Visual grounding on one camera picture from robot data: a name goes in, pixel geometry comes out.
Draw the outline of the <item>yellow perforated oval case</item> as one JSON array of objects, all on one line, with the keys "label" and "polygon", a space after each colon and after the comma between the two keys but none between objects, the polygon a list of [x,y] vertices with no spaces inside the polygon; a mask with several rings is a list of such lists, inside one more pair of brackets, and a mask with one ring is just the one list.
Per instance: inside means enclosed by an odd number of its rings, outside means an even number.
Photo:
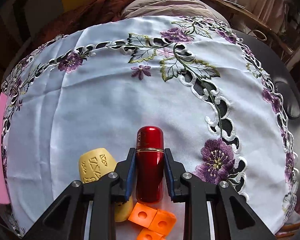
[{"label": "yellow perforated oval case", "polygon": [[[80,180],[83,184],[99,180],[105,174],[113,172],[117,162],[105,148],[97,148],[81,155],[78,161]],[[133,210],[133,199],[115,204],[115,222],[127,220]]]}]

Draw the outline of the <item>orange linking cubes block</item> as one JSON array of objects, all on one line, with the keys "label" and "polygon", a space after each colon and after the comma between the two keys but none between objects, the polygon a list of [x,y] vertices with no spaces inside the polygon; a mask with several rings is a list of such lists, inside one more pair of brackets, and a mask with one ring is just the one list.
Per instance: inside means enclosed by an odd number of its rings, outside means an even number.
[{"label": "orange linking cubes block", "polygon": [[167,237],[175,223],[176,216],[162,209],[136,203],[128,220],[142,227],[137,240],[162,240]]}]

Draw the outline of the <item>red metallic capsule bottle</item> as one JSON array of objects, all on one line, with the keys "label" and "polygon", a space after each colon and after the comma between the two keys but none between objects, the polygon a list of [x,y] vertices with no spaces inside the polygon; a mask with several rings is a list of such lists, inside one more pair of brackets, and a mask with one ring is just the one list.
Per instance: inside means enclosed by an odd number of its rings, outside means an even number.
[{"label": "red metallic capsule bottle", "polygon": [[155,204],[163,198],[164,134],[155,126],[138,130],[136,139],[136,198]]}]

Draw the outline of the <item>white embroidered floral tablecloth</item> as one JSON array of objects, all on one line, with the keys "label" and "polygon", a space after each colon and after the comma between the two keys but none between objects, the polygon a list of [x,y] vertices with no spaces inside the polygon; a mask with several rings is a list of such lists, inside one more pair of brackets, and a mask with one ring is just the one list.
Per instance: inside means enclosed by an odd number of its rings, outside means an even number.
[{"label": "white embroidered floral tablecloth", "polygon": [[1,89],[2,159],[22,235],[79,178],[82,154],[105,148],[121,161],[150,125],[163,130],[175,160],[204,181],[227,181],[271,232],[294,210],[284,98],[222,21],[146,16],[57,36]]}]

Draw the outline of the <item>wooden side shelf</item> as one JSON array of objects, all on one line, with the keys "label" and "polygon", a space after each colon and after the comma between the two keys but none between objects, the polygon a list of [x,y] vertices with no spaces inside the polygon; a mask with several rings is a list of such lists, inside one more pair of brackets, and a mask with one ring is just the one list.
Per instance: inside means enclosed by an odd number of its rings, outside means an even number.
[{"label": "wooden side shelf", "polygon": [[230,22],[230,20],[233,18],[234,15],[238,15],[242,18],[244,18],[245,20],[250,21],[251,23],[253,23],[255,26],[258,26],[259,28],[263,29],[264,31],[266,31],[271,38],[273,38],[279,45],[280,47],[283,49],[283,51],[288,54],[289,56],[292,56],[292,54],[294,53],[294,51],[287,45],[285,44],[274,32],[273,30],[268,27],[265,23],[263,23],[262,21],[258,20],[257,17],[252,14],[251,12],[242,9],[240,7],[237,7],[233,4],[231,4],[230,2],[227,2],[225,0],[201,0],[201,1],[209,1],[219,7],[224,8],[228,14],[229,14],[229,18],[228,18],[228,22]]}]

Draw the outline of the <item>rust red quilted jacket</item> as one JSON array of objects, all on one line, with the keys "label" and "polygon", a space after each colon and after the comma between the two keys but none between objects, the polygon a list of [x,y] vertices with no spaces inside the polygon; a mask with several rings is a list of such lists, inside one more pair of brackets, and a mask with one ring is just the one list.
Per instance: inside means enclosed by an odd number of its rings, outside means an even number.
[{"label": "rust red quilted jacket", "polygon": [[48,23],[33,39],[39,46],[57,35],[69,35],[87,27],[116,22],[122,19],[121,13],[134,0],[92,0],[76,9],[61,14]]}]

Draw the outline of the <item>pink beige duvet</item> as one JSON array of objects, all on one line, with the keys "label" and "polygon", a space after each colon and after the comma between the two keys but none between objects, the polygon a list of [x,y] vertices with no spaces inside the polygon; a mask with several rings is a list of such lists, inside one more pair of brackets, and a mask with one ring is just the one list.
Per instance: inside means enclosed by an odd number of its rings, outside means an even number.
[{"label": "pink beige duvet", "polygon": [[219,12],[200,0],[134,0],[121,12],[121,17],[203,16],[227,23]]}]

